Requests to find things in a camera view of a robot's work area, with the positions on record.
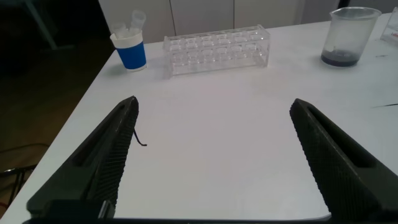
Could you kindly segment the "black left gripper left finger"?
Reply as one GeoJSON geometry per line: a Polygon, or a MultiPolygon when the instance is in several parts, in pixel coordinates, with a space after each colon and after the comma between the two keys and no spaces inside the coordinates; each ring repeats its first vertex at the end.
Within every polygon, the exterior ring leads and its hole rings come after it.
{"type": "Polygon", "coordinates": [[[138,114],[135,96],[119,102],[28,200],[31,217],[113,218],[138,114]]]}

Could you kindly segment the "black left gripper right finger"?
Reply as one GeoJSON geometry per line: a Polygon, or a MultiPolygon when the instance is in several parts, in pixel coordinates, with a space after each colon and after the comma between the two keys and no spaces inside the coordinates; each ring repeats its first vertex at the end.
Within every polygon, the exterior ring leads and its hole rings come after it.
{"type": "Polygon", "coordinates": [[[334,222],[397,221],[397,175],[312,104],[290,117],[334,222]]]}

